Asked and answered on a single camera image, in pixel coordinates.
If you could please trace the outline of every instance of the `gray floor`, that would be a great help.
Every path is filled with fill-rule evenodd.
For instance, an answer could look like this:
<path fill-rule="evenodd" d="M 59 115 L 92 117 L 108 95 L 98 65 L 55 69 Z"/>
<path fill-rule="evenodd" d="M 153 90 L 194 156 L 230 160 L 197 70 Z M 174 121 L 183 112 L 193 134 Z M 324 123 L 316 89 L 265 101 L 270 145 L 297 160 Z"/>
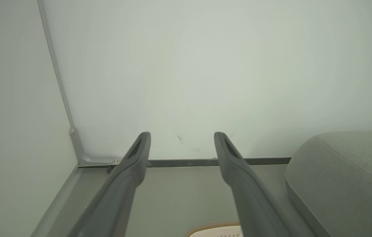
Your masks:
<path fill-rule="evenodd" d="M 288 199 L 286 166 L 254 165 L 252 169 L 293 235 L 315 236 Z M 48 236 L 67 236 L 107 177 L 106 169 L 83 169 Z M 238 217 L 231 189 L 219 167 L 148 168 L 136 190 L 126 237 L 182 237 L 199 225 L 227 221 L 238 221 Z"/>

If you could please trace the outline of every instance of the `gray upholstered furniture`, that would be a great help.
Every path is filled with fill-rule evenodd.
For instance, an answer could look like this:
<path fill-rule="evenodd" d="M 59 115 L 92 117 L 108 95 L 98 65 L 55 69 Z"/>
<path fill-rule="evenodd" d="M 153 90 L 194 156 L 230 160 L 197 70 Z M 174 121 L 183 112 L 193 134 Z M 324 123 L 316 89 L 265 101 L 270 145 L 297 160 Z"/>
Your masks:
<path fill-rule="evenodd" d="M 291 158 L 285 179 L 319 236 L 372 236 L 372 132 L 309 139 Z"/>

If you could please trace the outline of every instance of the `white wall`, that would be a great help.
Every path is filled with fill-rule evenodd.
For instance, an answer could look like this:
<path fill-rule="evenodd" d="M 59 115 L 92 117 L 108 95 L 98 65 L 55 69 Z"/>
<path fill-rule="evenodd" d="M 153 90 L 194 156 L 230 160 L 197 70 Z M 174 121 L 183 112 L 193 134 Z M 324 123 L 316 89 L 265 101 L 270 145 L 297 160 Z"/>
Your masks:
<path fill-rule="evenodd" d="M 151 159 L 291 156 L 372 129 L 371 0 L 45 0 L 85 149 Z"/>
<path fill-rule="evenodd" d="M 30 236 L 77 161 L 36 0 L 0 0 L 0 236 Z"/>

